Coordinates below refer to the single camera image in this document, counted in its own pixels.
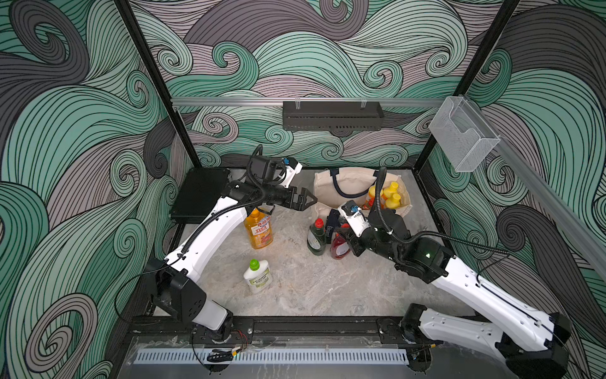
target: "black frame post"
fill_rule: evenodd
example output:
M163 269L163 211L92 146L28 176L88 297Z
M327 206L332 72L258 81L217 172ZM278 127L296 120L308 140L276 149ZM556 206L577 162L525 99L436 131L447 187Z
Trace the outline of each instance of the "black frame post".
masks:
M198 158L196 149L194 149L193 143L191 143L189 135L187 134L187 129L185 128L183 119L173 108L173 103L170 101L170 92L168 91L168 87L162 79L158 66L156 66L152 51L147 45L147 41L143 36L143 31L141 31L139 23L135 18L135 13L130 7L130 3L128 0L114 0L114 3L118 8L120 16L122 16L122 20L124 21L124 25L126 25L128 34L130 34L131 39L135 43L135 47L141 56L141 60L143 61L143 64L150 75L151 82L153 83L154 87L156 87L156 91L158 91L158 95L166 108L168 117L170 118L170 121L172 121L173 126L177 131L177 134L185 147L185 151L191 159L191 163L193 163L193 167L202 167L202 163L200 163L200 158Z
M486 59L488 59L490 53L494 49L494 46L499 41L501 33L503 33L507 22L509 22L509 19L513 15L513 12L516 10L516 7L518 6L519 2L520 0L503 1L503 4L501 5L499 11L494 17L492 24L490 24L490 27L486 31L486 34L484 35L484 38L480 43L480 47L471 59L471 63L469 63L467 70L463 74L459 85L454 90L453 96L460 96L467 93L467 91L471 87L471 84L476 79L476 76L482 69L484 62L486 61ZM415 162L415 167L413 168L413 171L421 171L421 168L423 167L425 162L427 162L429 154L431 154L435 145L436 139L433 137L433 135L430 135L429 139L427 140L427 143L425 144L425 147L423 147L423 151L421 151L419 158L417 158Z

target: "white cleaning bottle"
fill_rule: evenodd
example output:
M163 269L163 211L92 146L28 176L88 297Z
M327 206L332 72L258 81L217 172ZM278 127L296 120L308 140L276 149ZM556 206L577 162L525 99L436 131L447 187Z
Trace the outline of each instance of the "white cleaning bottle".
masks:
M251 260L250 265L244 273L244 280L253 293L259 293L263 288L269 287L271 274L269 263L266 260Z

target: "product label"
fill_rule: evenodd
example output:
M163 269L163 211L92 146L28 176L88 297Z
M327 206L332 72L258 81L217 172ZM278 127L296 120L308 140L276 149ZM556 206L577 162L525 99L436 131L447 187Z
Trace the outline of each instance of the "product label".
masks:
M311 230L307 234L307 242L309 243L309 246L311 246L312 248L314 248L316 250L320 249L320 242L318 241L316 236L313 235Z
M259 235L263 232L268 231L269 230L269 216L263 217L263 219L261 221L259 221L259 223L257 225L250 228L250 230L253 231L253 235Z
M335 249L335 253L337 255L337 257L347 253L347 251L349 250L349 245L347 243L343 243L340 244L339 246L337 246L337 248Z
M258 277L256 277L255 279L251 279L249 280L250 285L251 286L255 286L257 288L262 287L265 283L267 283L267 281L269 281L270 278L270 274L269 274L269 268L265 269L265 271Z

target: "green bottle cap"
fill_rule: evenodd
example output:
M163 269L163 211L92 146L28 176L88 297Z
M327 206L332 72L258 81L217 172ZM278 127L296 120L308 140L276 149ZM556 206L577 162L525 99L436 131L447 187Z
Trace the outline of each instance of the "green bottle cap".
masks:
M259 269L259 261L258 260L251 260L250 261L250 269L252 271L257 271Z

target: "white vent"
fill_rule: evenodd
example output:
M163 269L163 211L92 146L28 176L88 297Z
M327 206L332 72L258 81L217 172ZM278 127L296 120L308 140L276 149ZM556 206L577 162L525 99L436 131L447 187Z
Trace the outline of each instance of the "white vent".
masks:
M198 358L206 363L213 348L196 348ZM191 348L140 349L134 364L200 364ZM403 349L281 349L250 347L234 357L231 364L403 364L408 365Z

